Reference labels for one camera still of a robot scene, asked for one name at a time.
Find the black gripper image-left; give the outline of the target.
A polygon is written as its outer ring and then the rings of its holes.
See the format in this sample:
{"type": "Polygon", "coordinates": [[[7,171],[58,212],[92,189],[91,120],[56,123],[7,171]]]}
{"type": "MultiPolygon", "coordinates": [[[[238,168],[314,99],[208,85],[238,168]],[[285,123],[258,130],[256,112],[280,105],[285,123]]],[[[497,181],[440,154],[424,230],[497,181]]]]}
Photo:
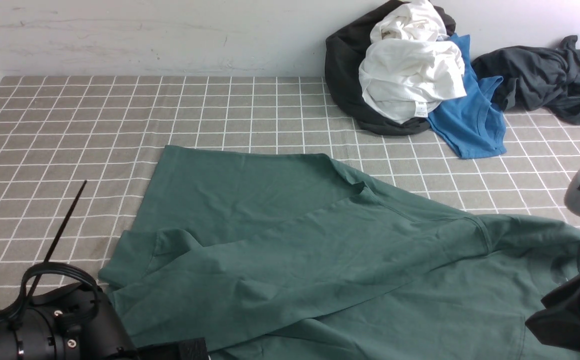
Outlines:
{"type": "Polygon", "coordinates": [[[209,360],[204,338],[194,338],[177,342],[165,342],[142,346],[137,349],[140,360],[209,360]]]}

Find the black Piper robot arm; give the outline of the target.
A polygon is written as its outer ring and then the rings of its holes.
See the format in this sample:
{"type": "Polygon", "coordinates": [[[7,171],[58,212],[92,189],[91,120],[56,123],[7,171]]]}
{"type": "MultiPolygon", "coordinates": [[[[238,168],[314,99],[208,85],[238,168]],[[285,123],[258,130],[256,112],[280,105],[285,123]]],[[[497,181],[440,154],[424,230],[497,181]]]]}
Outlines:
{"type": "MultiPolygon", "coordinates": [[[[210,360],[205,339],[136,347],[94,279],[79,268],[43,262],[22,284],[69,271],[77,283],[47,294],[23,291],[0,310],[0,360],[210,360]]],[[[544,346],[580,353],[580,274],[542,298],[543,310],[525,321],[544,346]]]]}

